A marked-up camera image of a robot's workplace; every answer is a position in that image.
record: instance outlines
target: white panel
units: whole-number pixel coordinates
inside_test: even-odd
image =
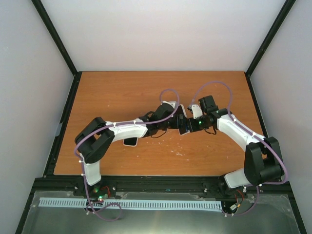
[[[284,0],[43,0],[74,64],[246,71]]]
[[[71,82],[31,1],[1,1],[0,233],[15,233],[42,176]]]
[[[297,1],[252,83],[264,122],[281,146],[308,233],[312,233],[312,1]]]

